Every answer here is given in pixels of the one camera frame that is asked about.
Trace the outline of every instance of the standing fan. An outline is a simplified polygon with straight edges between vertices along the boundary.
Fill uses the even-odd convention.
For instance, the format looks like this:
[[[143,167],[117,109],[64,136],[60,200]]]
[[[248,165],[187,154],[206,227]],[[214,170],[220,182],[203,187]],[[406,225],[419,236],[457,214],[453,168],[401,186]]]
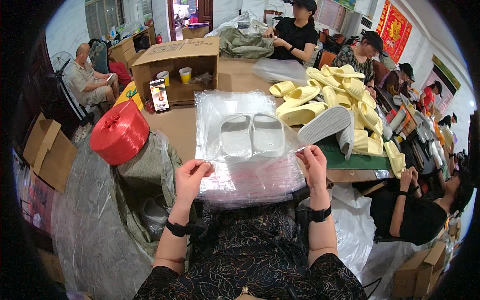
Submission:
[[[75,109],[76,113],[78,116],[81,118],[81,112],[78,109],[77,104],[75,101],[72,99],[72,95],[70,94],[70,89],[67,88],[67,85],[65,84],[64,76],[65,73],[68,72],[69,68],[73,67],[73,56],[68,53],[68,52],[59,52],[52,56],[50,58],[52,61],[52,66],[53,70],[55,71],[54,74],[51,74],[51,78],[55,78],[57,80],[57,88],[59,90],[59,93],[62,94],[64,93],[67,96],[68,101],[72,105],[72,107]],[[85,114],[85,117],[82,119],[82,122],[80,123],[81,126],[85,126],[88,122],[93,122],[93,113],[88,113],[85,109],[85,107],[80,106],[82,111]]]

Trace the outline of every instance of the air conditioner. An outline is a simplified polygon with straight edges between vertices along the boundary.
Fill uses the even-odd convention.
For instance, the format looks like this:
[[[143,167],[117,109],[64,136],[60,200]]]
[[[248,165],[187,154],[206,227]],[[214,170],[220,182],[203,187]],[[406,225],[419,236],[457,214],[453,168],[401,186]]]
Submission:
[[[361,39],[362,31],[371,31],[373,22],[359,12],[351,12],[350,23],[346,24],[341,30],[341,34],[346,38],[359,36]]]

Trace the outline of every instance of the black floral dress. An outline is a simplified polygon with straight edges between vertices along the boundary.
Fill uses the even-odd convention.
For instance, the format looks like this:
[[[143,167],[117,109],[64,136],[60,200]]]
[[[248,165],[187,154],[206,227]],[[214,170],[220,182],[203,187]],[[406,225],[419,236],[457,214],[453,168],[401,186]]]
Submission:
[[[299,300],[367,299],[336,255],[322,255],[308,268],[307,249],[284,206],[206,213],[204,220],[209,230],[195,242],[188,272],[156,267],[134,299],[233,300],[242,287],[266,300],[290,299],[288,289]]]
[[[375,72],[373,71],[373,62],[371,59],[367,59],[364,63],[359,63],[358,59],[353,53],[352,47],[345,45],[342,47],[337,57],[332,62],[332,67],[342,67],[345,65],[351,65],[355,72],[363,73],[365,78],[360,80],[363,83],[368,83],[375,78]]]

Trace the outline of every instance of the smartphone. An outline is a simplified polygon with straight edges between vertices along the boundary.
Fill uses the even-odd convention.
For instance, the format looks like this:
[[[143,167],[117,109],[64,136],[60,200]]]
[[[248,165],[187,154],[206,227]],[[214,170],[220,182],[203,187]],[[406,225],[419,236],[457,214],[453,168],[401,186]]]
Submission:
[[[155,113],[170,111],[168,104],[167,90],[165,89],[165,79],[157,79],[150,82],[150,92],[152,93],[153,106]]]

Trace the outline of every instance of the black wrist strap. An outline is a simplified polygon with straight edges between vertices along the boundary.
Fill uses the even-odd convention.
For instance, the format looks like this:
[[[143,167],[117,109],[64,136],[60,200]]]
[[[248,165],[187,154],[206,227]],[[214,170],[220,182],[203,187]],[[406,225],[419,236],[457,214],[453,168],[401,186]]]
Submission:
[[[167,228],[172,232],[176,237],[183,238],[186,235],[191,235],[193,232],[194,223],[188,223],[187,226],[182,226],[179,224],[172,224],[170,221],[167,221]]]

